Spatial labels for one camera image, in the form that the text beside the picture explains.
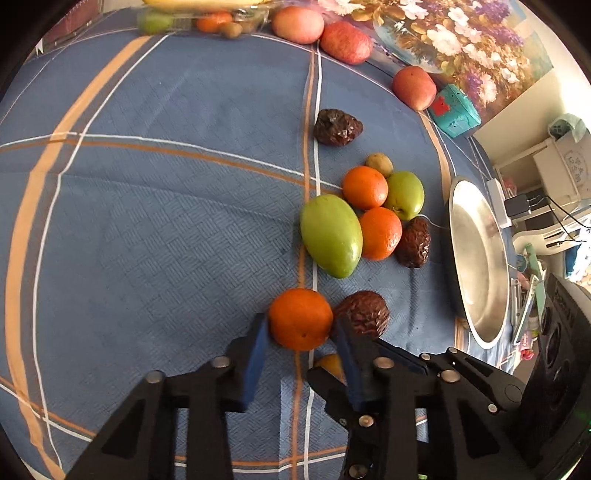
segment apple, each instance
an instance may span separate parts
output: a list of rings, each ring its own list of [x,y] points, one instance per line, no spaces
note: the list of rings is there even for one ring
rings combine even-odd
[[[421,67],[404,67],[392,80],[392,91],[402,102],[417,112],[435,100],[437,87]]]
[[[324,30],[324,18],[309,8],[290,6],[279,10],[271,22],[278,37],[293,43],[314,43]]]
[[[339,21],[324,28],[320,47],[337,60],[359,65],[369,58],[374,44],[360,29],[348,22]]]
[[[415,218],[425,203],[421,180],[411,171],[395,171],[388,177],[388,197],[383,205],[402,221]]]

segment teal box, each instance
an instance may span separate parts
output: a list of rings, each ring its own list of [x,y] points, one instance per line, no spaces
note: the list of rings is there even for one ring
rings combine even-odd
[[[433,121],[454,138],[482,123],[470,99],[455,85],[447,85],[429,107]]]

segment tangerine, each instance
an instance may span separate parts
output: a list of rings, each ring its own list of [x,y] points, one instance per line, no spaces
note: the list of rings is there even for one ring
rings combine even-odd
[[[231,22],[232,20],[233,18],[230,12],[219,11],[209,14],[205,17],[198,18],[195,20],[195,26],[200,32],[218,33],[220,27],[224,23]]]
[[[343,178],[343,196],[361,210],[380,207],[388,197],[388,182],[374,168],[355,167]]]
[[[389,257],[402,237],[402,223],[392,210],[372,208],[359,219],[363,233],[361,256],[368,260]]]
[[[277,343],[296,351],[312,350],[329,336],[333,313],[317,291],[292,288],[269,307],[269,330]]]

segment floral wall decoration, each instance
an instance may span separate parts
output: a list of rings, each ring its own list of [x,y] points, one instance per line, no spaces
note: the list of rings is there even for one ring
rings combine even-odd
[[[515,0],[312,0],[376,44],[370,63],[388,73],[419,65],[461,88],[483,123],[552,69]]]

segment metal bowl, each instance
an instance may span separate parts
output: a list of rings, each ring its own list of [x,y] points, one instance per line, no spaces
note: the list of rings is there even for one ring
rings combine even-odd
[[[448,204],[447,252],[452,297],[484,349],[501,338],[509,308],[505,242],[491,207],[468,179],[456,177]]]

